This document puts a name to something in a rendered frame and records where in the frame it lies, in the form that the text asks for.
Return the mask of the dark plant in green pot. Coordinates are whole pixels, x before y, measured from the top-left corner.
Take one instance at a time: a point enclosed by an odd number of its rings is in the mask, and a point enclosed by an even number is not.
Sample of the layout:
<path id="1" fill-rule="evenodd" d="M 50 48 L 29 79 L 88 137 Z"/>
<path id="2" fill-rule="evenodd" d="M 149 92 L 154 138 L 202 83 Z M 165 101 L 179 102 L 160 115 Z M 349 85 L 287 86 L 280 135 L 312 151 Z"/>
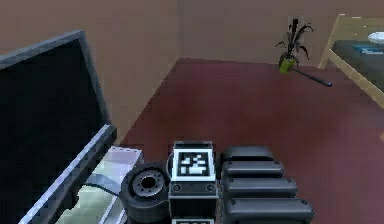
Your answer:
<path id="1" fill-rule="evenodd" d="M 280 55 L 278 62 L 280 73 L 289 73 L 293 70 L 295 65 L 299 64 L 297 54 L 300 51 L 303 51 L 306 55 L 306 58 L 309 58 L 307 48 L 300 42 L 304 33 L 308 31 L 313 31 L 311 23 L 305 23 L 299 27 L 299 19 L 292 19 L 292 22 L 288 26 L 287 41 L 280 41 L 276 44 L 276 46 L 283 45 L 286 48 L 286 50 Z"/>

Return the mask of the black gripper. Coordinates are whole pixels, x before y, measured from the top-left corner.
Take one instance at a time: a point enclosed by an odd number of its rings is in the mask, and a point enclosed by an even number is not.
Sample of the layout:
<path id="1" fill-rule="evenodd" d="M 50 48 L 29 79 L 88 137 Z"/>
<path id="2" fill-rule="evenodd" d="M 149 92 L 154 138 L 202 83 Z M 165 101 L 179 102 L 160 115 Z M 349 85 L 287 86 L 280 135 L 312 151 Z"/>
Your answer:
<path id="1" fill-rule="evenodd" d="M 169 183 L 163 162 L 139 164 L 129 171 L 119 193 L 126 224 L 170 224 Z"/>

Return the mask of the black baseball bat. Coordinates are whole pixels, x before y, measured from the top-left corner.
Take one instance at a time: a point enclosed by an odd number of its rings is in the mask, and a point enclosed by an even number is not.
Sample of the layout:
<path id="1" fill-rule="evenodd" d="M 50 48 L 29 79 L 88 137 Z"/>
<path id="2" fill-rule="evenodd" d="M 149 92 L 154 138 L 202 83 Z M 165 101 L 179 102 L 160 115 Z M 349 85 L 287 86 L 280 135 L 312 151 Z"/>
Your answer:
<path id="1" fill-rule="evenodd" d="M 312 76 L 312 75 L 310 75 L 310 74 L 308 74 L 308 73 L 305 73 L 305 72 L 302 72 L 302 71 L 300 71 L 300 70 L 292 69 L 292 71 L 294 71 L 294 72 L 296 72 L 296 73 L 298 73 L 298 74 L 301 74 L 301 75 L 303 75 L 304 77 L 306 77 L 306 78 L 308 78 L 308 79 L 310 79 L 310 80 L 312 80 L 312 81 L 315 81 L 315 82 L 317 82 L 317 83 L 319 83 L 319 84 L 321 84 L 321 85 L 323 85 L 323 86 L 325 86 L 325 87 L 332 87 L 332 86 L 333 86 L 332 82 L 324 81 L 324 80 L 322 80 L 322 79 L 319 79 L 319 78 L 317 78 L 317 77 L 315 77 L 315 76 Z"/>

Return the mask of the blue book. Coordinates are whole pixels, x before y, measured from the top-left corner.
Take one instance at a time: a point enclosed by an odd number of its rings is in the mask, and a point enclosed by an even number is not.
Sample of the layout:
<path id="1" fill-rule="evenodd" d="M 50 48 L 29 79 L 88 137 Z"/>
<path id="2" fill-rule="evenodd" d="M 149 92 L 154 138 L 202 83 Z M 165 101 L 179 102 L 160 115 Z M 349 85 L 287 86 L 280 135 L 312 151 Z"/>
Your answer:
<path id="1" fill-rule="evenodd" d="M 384 55 L 384 48 L 373 45 L 353 45 L 352 48 L 361 54 Z"/>

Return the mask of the wooden bed with dark cover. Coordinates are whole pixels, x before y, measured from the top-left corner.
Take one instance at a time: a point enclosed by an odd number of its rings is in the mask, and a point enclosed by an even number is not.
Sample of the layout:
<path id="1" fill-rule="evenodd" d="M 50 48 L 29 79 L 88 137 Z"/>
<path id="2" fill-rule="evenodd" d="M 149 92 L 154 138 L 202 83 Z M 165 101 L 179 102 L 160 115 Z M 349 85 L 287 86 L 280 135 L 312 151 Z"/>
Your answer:
<path id="1" fill-rule="evenodd" d="M 384 55 L 361 54 L 353 45 L 372 43 L 368 35 L 384 31 L 384 17 L 361 17 L 339 14 L 328 37 L 318 68 L 332 62 L 375 103 L 384 109 Z"/>

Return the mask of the white pillow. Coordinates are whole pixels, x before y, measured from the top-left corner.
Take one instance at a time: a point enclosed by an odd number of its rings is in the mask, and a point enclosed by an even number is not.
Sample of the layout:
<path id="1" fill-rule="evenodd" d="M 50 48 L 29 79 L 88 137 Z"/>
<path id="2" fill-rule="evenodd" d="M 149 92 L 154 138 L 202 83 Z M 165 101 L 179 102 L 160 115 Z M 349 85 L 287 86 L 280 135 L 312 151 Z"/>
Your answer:
<path id="1" fill-rule="evenodd" d="M 384 44 L 384 31 L 373 32 L 368 35 L 368 40 L 376 44 Z"/>

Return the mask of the white television stand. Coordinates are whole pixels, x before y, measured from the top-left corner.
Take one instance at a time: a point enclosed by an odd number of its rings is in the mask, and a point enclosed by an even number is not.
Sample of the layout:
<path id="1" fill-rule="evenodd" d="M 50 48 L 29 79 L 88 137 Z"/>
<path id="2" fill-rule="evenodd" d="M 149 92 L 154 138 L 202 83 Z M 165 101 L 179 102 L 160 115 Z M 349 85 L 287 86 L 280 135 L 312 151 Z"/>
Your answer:
<path id="1" fill-rule="evenodd" d="M 76 205 L 55 224 L 126 224 L 118 193 L 128 172 L 143 162 L 141 150 L 112 146 L 80 189 Z"/>

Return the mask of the black television set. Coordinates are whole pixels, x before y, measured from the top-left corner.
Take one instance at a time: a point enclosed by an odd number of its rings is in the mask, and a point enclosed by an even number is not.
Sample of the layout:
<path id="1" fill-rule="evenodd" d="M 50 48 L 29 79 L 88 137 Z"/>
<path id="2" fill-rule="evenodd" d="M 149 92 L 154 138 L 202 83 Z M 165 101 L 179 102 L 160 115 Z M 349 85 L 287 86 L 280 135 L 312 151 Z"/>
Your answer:
<path id="1" fill-rule="evenodd" d="M 116 135 L 84 31 L 0 56 L 0 224 L 56 224 Z"/>

